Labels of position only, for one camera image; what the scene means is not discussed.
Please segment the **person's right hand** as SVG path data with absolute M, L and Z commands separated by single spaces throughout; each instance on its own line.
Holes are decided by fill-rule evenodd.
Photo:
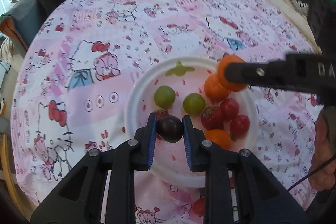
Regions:
M 330 149 L 327 139 L 327 123 L 322 113 L 319 114 L 315 124 L 314 155 L 311 160 L 309 171 L 317 169 L 324 162 L 329 160 L 334 154 Z M 309 183 L 318 192 L 330 190 L 335 184 L 335 161 L 331 162 L 324 169 L 309 177 Z

